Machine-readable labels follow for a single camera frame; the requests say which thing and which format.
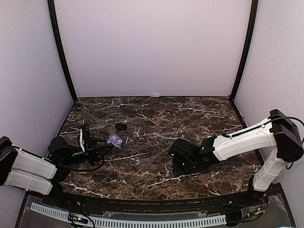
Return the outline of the black earbud charging case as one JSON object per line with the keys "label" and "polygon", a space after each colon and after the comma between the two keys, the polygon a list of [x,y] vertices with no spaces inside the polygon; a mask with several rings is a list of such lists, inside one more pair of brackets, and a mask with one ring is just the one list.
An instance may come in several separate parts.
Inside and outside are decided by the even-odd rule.
{"label": "black earbud charging case", "polygon": [[115,125],[115,128],[119,131],[125,131],[125,130],[127,130],[127,125],[124,123],[117,123]]}

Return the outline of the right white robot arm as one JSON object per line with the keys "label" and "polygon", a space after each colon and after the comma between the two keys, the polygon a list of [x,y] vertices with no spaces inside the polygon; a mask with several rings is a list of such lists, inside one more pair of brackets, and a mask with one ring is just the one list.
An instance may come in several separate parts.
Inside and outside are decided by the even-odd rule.
{"label": "right white robot arm", "polygon": [[274,109],[259,123],[234,133],[206,138],[200,146],[177,139],[168,151],[173,161],[173,172],[176,175],[202,172],[236,155],[270,147],[271,154],[252,178],[251,189],[242,196],[245,205],[253,206],[260,200],[261,192],[269,188],[286,166],[304,155],[304,141],[295,120],[295,117]]}

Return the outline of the purple charging case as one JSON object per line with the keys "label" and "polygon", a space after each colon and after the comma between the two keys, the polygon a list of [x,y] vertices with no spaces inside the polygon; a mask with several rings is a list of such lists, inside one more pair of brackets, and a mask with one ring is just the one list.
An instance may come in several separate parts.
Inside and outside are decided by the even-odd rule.
{"label": "purple charging case", "polygon": [[121,149],[123,139],[120,138],[118,135],[112,133],[109,135],[109,138],[107,139],[106,143],[112,144],[114,147]]}

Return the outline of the left black frame post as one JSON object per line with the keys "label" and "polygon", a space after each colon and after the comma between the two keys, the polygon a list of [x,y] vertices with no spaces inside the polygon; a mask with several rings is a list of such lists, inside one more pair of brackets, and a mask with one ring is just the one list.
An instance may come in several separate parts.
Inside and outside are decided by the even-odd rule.
{"label": "left black frame post", "polygon": [[55,1],[47,0],[47,3],[48,3],[49,17],[50,17],[50,21],[51,21],[52,30],[53,30],[53,36],[54,36],[55,44],[57,47],[57,53],[59,56],[60,64],[61,64],[61,67],[62,67],[62,70],[64,73],[64,77],[65,77],[71,98],[72,98],[73,102],[75,102],[78,99],[78,97],[76,95],[76,90],[75,90],[73,82],[72,82],[72,77],[71,77],[71,74],[70,74],[70,71],[68,68],[65,51],[63,48],[63,43],[62,43],[60,31],[59,31],[59,24],[58,24],[58,20],[57,20],[56,9],[55,9]]}

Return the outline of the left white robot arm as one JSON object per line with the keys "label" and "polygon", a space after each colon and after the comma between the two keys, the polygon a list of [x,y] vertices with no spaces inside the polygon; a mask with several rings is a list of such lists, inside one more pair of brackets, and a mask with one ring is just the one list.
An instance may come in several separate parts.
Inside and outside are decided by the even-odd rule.
{"label": "left white robot arm", "polygon": [[55,185],[76,169],[71,165],[88,161],[91,165],[104,162],[114,146],[104,140],[81,140],[80,146],[68,144],[63,137],[55,137],[48,146],[49,158],[30,153],[15,146],[3,136],[0,139],[0,184],[48,195],[57,207],[67,203],[67,196]]}

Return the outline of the black frame post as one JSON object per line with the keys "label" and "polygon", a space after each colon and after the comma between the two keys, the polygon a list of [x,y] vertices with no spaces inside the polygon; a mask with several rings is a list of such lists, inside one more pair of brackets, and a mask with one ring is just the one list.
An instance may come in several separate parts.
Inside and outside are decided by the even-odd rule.
{"label": "black frame post", "polygon": [[258,2],[259,0],[252,0],[251,1],[251,8],[250,8],[250,14],[249,14],[249,19],[248,19],[248,25],[247,25],[247,32],[245,36],[245,41],[244,41],[244,46],[243,46],[243,51],[242,55],[240,58],[236,78],[232,87],[231,94],[229,95],[229,99],[231,102],[234,102],[238,89],[241,83],[241,79],[245,70],[246,62],[247,62],[247,57],[249,54],[250,50],[250,45],[251,45],[251,40],[254,32],[254,27],[255,27],[255,22],[256,22],[256,16],[257,16],[257,9],[258,9]]}
{"label": "black frame post", "polygon": [[56,9],[55,9],[55,1],[47,0],[47,3],[48,3],[49,17],[50,17],[50,21],[51,21],[52,30],[53,30],[53,36],[54,36],[55,44],[57,47],[57,53],[59,56],[60,64],[61,64],[61,67],[62,67],[62,70],[64,73],[64,77],[65,77],[71,98],[72,98],[73,102],[75,102],[78,99],[78,97],[76,95],[76,90],[75,90],[73,82],[72,82],[72,77],[71,77],[71,74],[70,74],[70,71],[68,68],[65,51],[63,48],[63,43],[62,43],[60,31],[59,31],[59,24],[58,24],[58,20],[57,20]]}

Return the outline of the right black frame post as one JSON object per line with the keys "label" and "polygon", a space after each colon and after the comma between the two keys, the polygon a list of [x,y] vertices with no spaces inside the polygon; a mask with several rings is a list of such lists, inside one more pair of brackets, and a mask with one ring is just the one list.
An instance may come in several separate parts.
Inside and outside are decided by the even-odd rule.
{"label": "right black frame post", "polygon": [[242,55],[240,58],[236,78],[232,87],[231,94],[229,95],[229,99],[231,102],[234,102],[238,89],[241,83],[241,79],[245,70],[246,62],[247,62],[247,57],[249,54],[250,50],[250,45],[251,45],[251,40],[254,32],[254,27],[255,27],[255,22],[256,22],[256,16],[257,16],[257,9],[258,9],[258,2],[259,0],[252,0],[251,1],[251,8],[250,8],[250,14],[249,14],[249,19],[248,19],[248,25],[247,25],[247,32],[245,36],[245,41],[244,41],[244,46],[243,46],[243,51]]}

